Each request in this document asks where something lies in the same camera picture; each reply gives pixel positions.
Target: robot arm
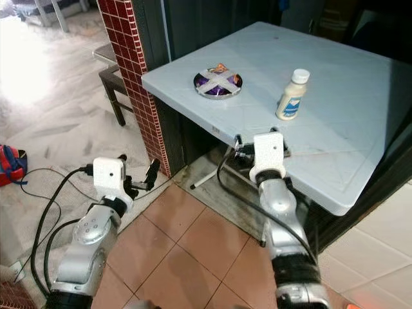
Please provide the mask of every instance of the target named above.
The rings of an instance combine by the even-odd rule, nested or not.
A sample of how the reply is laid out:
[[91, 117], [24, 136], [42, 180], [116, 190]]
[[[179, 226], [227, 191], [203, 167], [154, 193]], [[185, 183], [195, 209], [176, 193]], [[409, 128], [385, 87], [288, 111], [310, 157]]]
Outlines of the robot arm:
[[146, 181], [132, 183], [121, 159], [96, 158], [94, 185], [99, 203], [73, 229], [73, 239], [63, 257], [56, 281], [51, 285], [46, 308], [90, 308], [96, 295], [106, 259], [117, 240], [121, 217], [132, 208], [137, 189], [153, 188], [160, 166], [154, 160]]
[[307, 251], [303, 227], [296, 216], [296, 198], [284, 177], [283, 136], [271, 132], [254, 137], [255, 166], [250, 179], [259, 187], [261, 207], [289, 227], [267, 219], [265, 232], [276, 281], [276, 301], [284, 308], [331, 308], [319, 269]]

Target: backpack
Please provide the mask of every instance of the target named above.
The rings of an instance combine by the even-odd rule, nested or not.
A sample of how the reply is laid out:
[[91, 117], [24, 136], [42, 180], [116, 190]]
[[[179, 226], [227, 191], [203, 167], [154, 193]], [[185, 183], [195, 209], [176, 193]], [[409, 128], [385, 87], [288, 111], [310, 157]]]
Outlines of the backpack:
[[18, 185], [26, 185], [27, 182], [18, 181], [26, 173], [26, 151], [0, 145], [0, 187], [12, 182]]

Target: light blue table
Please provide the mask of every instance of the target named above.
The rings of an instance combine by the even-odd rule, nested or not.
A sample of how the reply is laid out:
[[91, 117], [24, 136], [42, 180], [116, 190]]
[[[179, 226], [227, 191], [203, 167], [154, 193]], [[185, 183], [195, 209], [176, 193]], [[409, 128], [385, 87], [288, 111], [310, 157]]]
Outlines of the light blue table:
[[[203, 98], [193, 77], [219, 62], [241, 75], [241, 93], [221, 101]], [[296, 68], [312, 74], [308, 93], [297, 118], [282, 121], [276, 102]], [[142, 80], [145, 89], [228, 145], [237, 134], [251, 142], [276, 126], [292, 152], [285, 165], [296, 189], [338, 216], [356, 202], [412, 102], [411, 66], [265, 23]]]

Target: wire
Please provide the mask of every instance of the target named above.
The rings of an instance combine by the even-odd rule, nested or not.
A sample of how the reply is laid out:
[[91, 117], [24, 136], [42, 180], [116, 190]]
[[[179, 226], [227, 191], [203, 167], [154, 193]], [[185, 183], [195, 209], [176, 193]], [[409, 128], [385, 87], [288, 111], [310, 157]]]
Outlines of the wire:
[[[60, 172], [58, 172], [58, 171], [55, 171], [54, 169], [50, 169], [50, 168], [48, 168], [48, 167], [41, 167], [41, 168], [39, 168], [39, 169], [33, 169], [33, 170], [31, 170], [30, 172], [28, 172], [27, 174], [25, 174], [25, 175], [23, 176], [23, 178], [21, 179], [21, 181], [23, 182], [23, 181], [24, 181], [24, 178], [26, 178], [29, 174], [32, 174], [33, 172], [36, 172], [36, 171], [51, 171], [51, 172], [54, 172], [54, 173], [59, 174], [60, 176], [64, 177], [64, 174], [62, 174], [62, 173], [60, 173]], [[89, 198], [89, 199], [91, 199], [91, 200], [93, 200], [93, 201], [97, 201], [96, 199], [94, 199], [94, 198], [92, 198], [91, 196], [88, 196], [86, 193], [82, 192], [79, 188], [77, 188], [77, 187], [74, 185], [73, 182], [71, 182], [71, 181], [68, 180], [68, 183], [70, 183], [70, 184], [74, 187], [74, 189], [75, 189], [77, 192], [79, 192], [81, 195], [83, 195], [83, 196], [85, 196], [85, 197], [87, 197], [87, 198]], [[30, 193], [30, 192], [26, 191], [21, 184], [20, 184], [20, 188], [21, 188], [21, 190], [22, 190], [24, 193], [26, 193], [27, 195], [34, 196], [34, 197], [36, 197], [36, 198], [43, 198], [43, 199], [45, 199], [45, 200], [49, 200], [49, 201], [50, 201], [50, 198], [48, 198], [47, 196], [42, 196], [42, 195], [38, 195], [38, 194], [34, 194], [34, 193]], [[47, 238], [47, 236], [50, 235], [50, 233], [53, 231], [53, 229], [56, 227], [56, 225], [58, 224], [59, 220], [61, 219], [62, 208], [61, 208], [61, 206], [59, 205], [59, 203], [57, 203], [56, 201], [53, 201], [53, 203], [56, 204], [56, 206], [59, 208], [59, 215], [58, 215], [58, 217], [57, 217], [56, 222], [55, 222], [54, 225], [51, 227], [51, 229], [50, 229], [50, 230], [47, 232], [47, 234], [42, 238], [42, 240], [40, 240], [38, 246], [40, 246], [40, 245], [43, 243], [43, 241]], [[21, 272], [24, 270], [25, 266], [27, 265], [27, 263], [29, 262], [29, 260], [30, 260], [31, 257], [32, 257], [32, 255], [30, 254], [30, 255], [27, 257], [26, 261], [24, 261], [24, 263], [23, 263], [20, 271], [17, 273], [16, 277], [14, 278], [14, 282], [17, 281], [17, 278], [20, 276]]]
[[75, 220], [71, 220], [66, 223], [63, 223], [57, 229], [54, 230], [54, 232], [50, 235], [49, 240], [47, 241], [46, 250], [44, 251], [43, 273], [44, 273], [44, 279], [46, 280], [47, 287], [50, 291], [52, 290], [52, 282], [50, 281], [50, 274], [49, 274], [49, 254], [50, 254], [50, 249], [52, 247], [53, 239], [57, 235], [57, 233], [60, 232], [61, 229], [73, 223], [79, 222], [79, 221], [80, 219], [75, 219]]
[[[47, 197], [45, 197], [45, 196], [39, 196], [39, 195], [35, 195], [35, 194], [30, 194], [30, 193], [27, 193], [27, 194], [32, 195], [32, 196], [36, 196], [36, 197], [38, 197], [38, 198], [46, 198], [47, 200], [50, 200], [49, 198], [47, 198]], [[40, 246], [40, 245], [43, 243], [43, 241], [47, 238], [47, 236], [49, 236], [49, 234], [53, 231], [53, 229], [56, 227], [56, 225], [58, 224], [58, 222], [59, 222], [59, 220], [60, 220], [60, 218], [61, 218], [62, 208], [61, 208], [61, 206], [60, 206], [56, 201], [54, 201], [54, 203], [55, 203], [55, 204], [58, 206], [58, 208], [59, 208], [59, 215], [58, 215], [57, 220], [56, 220], [56, 222], [54, 223], [54, 225], [53, 225], [53, 226], [51, 227], [51, 229], [47, 232], [47, 234], [43, 237], [43, 239], [39, 242], [39, 245], [38, 245], [38, 246]], [[20, 268], [19, 272], [17, 273], [16, 277], [14, 278], [14, 283], [17, 281], [17, 278], [20, 276], [21, 272], [23, 271], [23, 269], [25, 268], [25, 266], [27, 265], [27, 263], [29, 262], [29, 260], [30, 260], [31, 257], [32, 257], [32, 255], [30, 254], [30, 255], [28, 256], [28, 258], [26, 259], [26, 261], [24, 261], [22, 267]]]
[[64, 184], [68, 181], [68, 179], [75, 173], [81, 172], [84, 170], [85, 170], [84, 167], [80, 167], [78, 169], [75, 169], [74, 171], [71, 171], [64, 177], [64, 179], [62, 180], [62, 182], [60, 183], [60, 185], [54, 192], [53, 196], [51, 197], [50, 201], [48, 202], [46, 208], [44, 208], [43, 213], [40, 218], [39, 225], [37, 226], [36, 235], [35, 235], [34, 243], [33, 243], [33, 249], [32, 249], [32, 258], [30, 259], [30, 268], [32, 270], [34, 281], [36, 282], [37, 286], [39, 287], [40, 291], [43, 293], [44, 296], [47, 296], [49, 294], [49, 291], [46, 289], [46, 287], [41, 282], [39, 278], [39, 274], [37, 273], [36, 264], [35, 264], [36, 251], [37, 251], [37, 247], [39, 246], [40, 233], [43, 227], [44, 219], [46, 218], [47, 212], [49, 211], [54, 200], [56, 199], [57, 195], [60, 193], [61, 189], [63, 188]]
[[[39, 168], [39, 169], [34, 169], [34, 170], [28, 172], [24, 177], [26, 177], [27, 175], [29, 175], [29, 174], [31, 174], [31, 173], [33, 173], [33, 172], [36, 172], [36, 171], [51, 171], [51, 172], [53, 172], [53, 173], [59, 174], [59, 175], [62, 176], [63, 178], [65, 177], [64, 174], [62, 174], [62, 173], [60, 173], [60, 172], [58, 172], [58, 171], [55, 171], [54, 169], [50, 169], [50, 168], [48, 168], [48, 167], [41, 167], [41, 168]], [[79, 192], [81, 195], [83, 195], [83, 196], [85, 196], [85, 197], [87, 197], [87, 198], [89, 198], [89, 199], [91, 199], [91, 200], [93, 200], [93, 201], [98, 201], [98, 200], [96, 200], [95, 198], [92, 198], [91, 196], [88, 196], [86, 193], [82, 192], [82, 191], [81, 191], [78, 187], [76, 187], [75, 184], [74, 184], [73, 182], [71, 182], [70, 180], [68, 180], [68, 183], [70, 183], [70, 184], [73, 186], [73, 188], [74, 188], [77, 192]], [[32, 196], [36, 196], [36, 197], [38, 197], [38, 198], [44, 198], [44, 196], [38, 196], [38, 195], [35, 195], [35, 194], [27, 193], [26, 191], [24, 191], [22, 185], [20, 185], [20, 188], [21, 188], [21, 189], [23, 190], [23, 192], [25, 192], [26, 194], [29, 194], [29, 195], [32, 195]]]
[[296, 238], [296, 240], [298, 240], [298, 242], [300, 242], [300, 244], [304, 247], [304, 249], [307, 251], [309, 257], [312, 259], [312, 261], [314, 262], [314, 264], [317, 266], [317, 259], [314, 256], [314, 254], [312, 253], [312, 251], [310, 250], [310, 247], [308, 246], [308, 244], [294, 231], [292, 230], [287, 224], [283, 223], [282, 221], [280, 221], [279, 219], [277, 219], [275, 216], [271, 215], [269, 212], [267, 212], [265, 209], [259, 207], [258, 205], [256, 205], [255, 203], [252, 203], [251, 201], [249, 201], [248, 199], [240, 196], [238, 193], [236, 193], [235, 191], [233, 191], [232, 189], [230, 189], [229, 187], [227, 187], [221, 180], [220, 178], [220, 172], [223, 169], [223, 165], [226, 163], [227, 159], [229, 158], [230, 154], [232, 152], [228, 151], [225, 156], [223, 157], [222, 161], [219, 163], [218, 166], [218, 172], [216, 173], [216, 176], [218, 177], [218, 181], [220, 186], [223, 188], [223, 190], [225, 190], [226, 192], [230, 193], [231, 195], [235, 196], [237, 199], [241, 200], [243, 203], [245, 203], [248, 206], [251, 206], [253, 209], [255, 209], [256, 211], [260, 212], [261, 214], [263, 214], [264, 216], [268, 217], [269, 219], [273, 220], [274, 222], [276, 222], [278, 225], [280, 225], [281, 227], [283, 227], [285, 230], [287, 230], [294, 238]]

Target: plastic bottle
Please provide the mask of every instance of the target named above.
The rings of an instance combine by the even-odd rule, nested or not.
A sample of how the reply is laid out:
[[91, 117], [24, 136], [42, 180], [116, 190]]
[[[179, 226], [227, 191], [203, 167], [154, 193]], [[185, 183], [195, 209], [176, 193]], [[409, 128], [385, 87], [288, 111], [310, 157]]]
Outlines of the plastic bottle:
[[306, 83], [310, 72], [304, 69], [296, 69], [292, 75], [292, 80], [286, 86], [276, 116], [281, 120], [291, 120], [297, 116], [297, 110], [303, 95], [306, 93]]

